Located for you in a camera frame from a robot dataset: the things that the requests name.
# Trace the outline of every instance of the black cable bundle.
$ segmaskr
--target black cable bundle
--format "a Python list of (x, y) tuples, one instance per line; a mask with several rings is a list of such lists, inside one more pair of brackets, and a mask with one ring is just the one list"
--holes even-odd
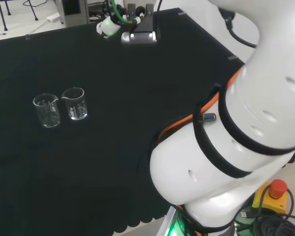
[(253, 236), (295, 236), (295, 225), (288, 221), (289, 218), (294, 218), (292, 211), (294, 209), (294, 197), (292, 192), (288, 189), (288, 193), (291, 198), (291, 209), (288, 214), (274, 214), (274, 215), (264, 215), (261, 214), (262, 203), (266, 194), (266, 191), (270, 188), (267, 186), (262, 192), (260, 198), (260, 205), (258, 208), (258, 214), (251, 224), (243, 224), (241, 222), (235, 221), (239, 224), (237, 232), (241, 232), (249, 229), (251, 235)]

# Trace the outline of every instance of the table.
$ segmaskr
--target table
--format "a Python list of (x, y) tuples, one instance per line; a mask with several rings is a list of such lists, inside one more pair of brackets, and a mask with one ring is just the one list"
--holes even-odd
[[(94, 24), (0, 41), (0, 235), (110, 236), (167, 212), (149, 141), (243, 65), (180, 12), (161, 12), (155, 45), (104, 40)], [(40, 127), (33, 98), (73, 86), (87, 118), (59, 101), (61, 125)]]

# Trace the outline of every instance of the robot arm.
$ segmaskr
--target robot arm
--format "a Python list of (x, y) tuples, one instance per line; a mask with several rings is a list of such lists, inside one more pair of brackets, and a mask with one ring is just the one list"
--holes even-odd
[(232, 223), (245, 200), (294, 153), (295, 0), (210, 2), (246, 16), (260, 32), (254, 54), (223, 95), (232, 122), (254, 145), (286, 151), (269, 155), (247, 148), (222, 122), (221, 100), (206, 110), (216, 115), (216, 121), (204, 123), (203, 129), (224, 161), (250, 174), (234, 177), (217, 168), (200, 147), (193, 123), (153, 150), (150, 173), (158, 192), (171, 204), (184, 205), (207, 232), (217, 232)]

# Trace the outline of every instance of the chair leg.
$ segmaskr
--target chair leg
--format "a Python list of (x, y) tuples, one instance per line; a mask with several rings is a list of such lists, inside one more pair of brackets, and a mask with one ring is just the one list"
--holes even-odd
[(11, 15), (11, 12), (9, 10), (8, 3), (6, 2), (6, 0), (4, 0), (4, 2), (5, 2), (5, 5), (6, 5), (6, 9), (8, 10), (8, 15), (10, 16)]
[(5, 21), (4, 21), (4, 17), (3, 17), (3, 13), (2, 13), (1, 5), (0, 5), (0, 14), (1, 14), (1, 18), (2, 18), (3, 25), (4, 25), (4, 31), (7, 31), (8, 29), (6, 28), (6, 25), (5, 25)]
[(38, 18), (37, 18), (36, 15), (35, 15), (35, 12), (34, 12), (33, 6), (31, 5), (30, 0), (29, 0), (29, 5), (30, 5), (30, 7), (31, 7), (31, 10), (33, 11), (33, 14), (34, 14), (35, 20), (38, 21)]

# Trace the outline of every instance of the orange cable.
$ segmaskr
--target orange cable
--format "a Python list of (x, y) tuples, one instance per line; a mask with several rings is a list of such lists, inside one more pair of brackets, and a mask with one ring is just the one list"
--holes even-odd
[[(237, 78), (238, 73), (240, 72), (240, 69), (230, 78), (230, 80), (227, 82), (227, 87), (229, 87)], [(218, 100), (218, 93), (208, 102), (206, 103), (202, 108), (201, 108), (201, 113), (206, 112), (216, 101)], [(182, 123), (185, 123), (187, 121), (190, 121), (192, 119), (192, 115), (189, 115), (177, 122), (175, 122), (174, 124), (171, 124), (169, 126), (167, 126), (158, 136), (158, 139), (160, 139), (160, 137), (162, 137), (169, 129), (172, 129)]]

